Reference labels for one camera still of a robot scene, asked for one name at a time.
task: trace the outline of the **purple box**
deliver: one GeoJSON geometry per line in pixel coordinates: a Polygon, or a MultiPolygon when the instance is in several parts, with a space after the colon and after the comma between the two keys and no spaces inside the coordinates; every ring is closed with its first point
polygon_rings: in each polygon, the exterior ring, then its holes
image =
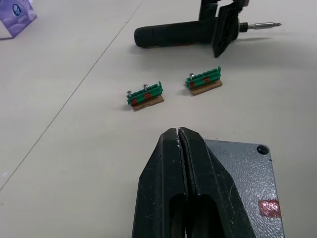
{"type": "Polygon", "coordinates": [[[0,0],[0,39],[16,37],[35,18],[29,0],[0,0]]]}

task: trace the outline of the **white tabletop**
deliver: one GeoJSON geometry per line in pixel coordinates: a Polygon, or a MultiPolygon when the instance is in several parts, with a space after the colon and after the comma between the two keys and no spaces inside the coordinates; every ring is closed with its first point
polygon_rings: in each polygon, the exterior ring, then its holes
{"type": "Polygon", "coordinates": [[[137,48],[137,27],[195,20],[200,4],[140,2],[36,1],[39,18],[0,41],[0,237],[131,237],[138,177],[179,126],[269,146],[286,237],[314,237],[317,3],[252,1],[242,20],[283,26],[214,59],[207,46],[137,48]],[[190,96],[188,74],[219,65],[223,85],[190,96]],[[158,81],[165,101],[132,111],[125,92],[158,81]]]}

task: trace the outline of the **cardboard base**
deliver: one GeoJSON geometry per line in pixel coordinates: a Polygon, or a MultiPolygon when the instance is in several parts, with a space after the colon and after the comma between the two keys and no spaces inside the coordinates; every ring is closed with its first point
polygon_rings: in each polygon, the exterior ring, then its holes
{"type": "Polygon", "coordinates": [[[164,102],[164,98],[161,95],[159,95],[155,98],[150,98],[144,102],[138,103],[137,105],[133,106],[133,109],[140,110],[140,109],[143,109],[143,108],[146,108],[149,106],[153,106],[153,105],[155,105],[157,103],[161,103],[161,102],[164,102]]]}
{"type": "Polygon", "coordinates": [[[193,95],[198,95],[201,93],[205,93],[211,89],[220,87],[221,85],[222,85],[222,82],[220,80],[217,80],[216,82],[211,82],[203,86],[195,87],[191,89],[190,91],[192,92],[193,95]]]}

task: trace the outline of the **screw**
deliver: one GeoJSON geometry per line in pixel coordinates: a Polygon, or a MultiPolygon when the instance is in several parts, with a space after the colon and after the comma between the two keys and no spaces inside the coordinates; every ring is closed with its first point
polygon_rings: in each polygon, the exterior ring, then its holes
{"type": "Polygon", "coordinates": [[[190,74],[189,74],[189,77],[190,77],[191,80],[193,80],[193,77],[194,77],[194,76],[195,76],[195,75],[194,75],[193,73],[190,73],[190,74]]]}

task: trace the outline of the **black foam handle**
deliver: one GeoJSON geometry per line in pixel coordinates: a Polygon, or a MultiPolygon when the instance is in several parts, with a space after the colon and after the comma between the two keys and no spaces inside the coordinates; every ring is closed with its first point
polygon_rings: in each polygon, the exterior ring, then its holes
{"type": "Polygon", "coordinates": [[[211,43],[214,23],[215,19],[206,19],[141,27],[135,30],[134,40],[143,48],[211,43]]]}

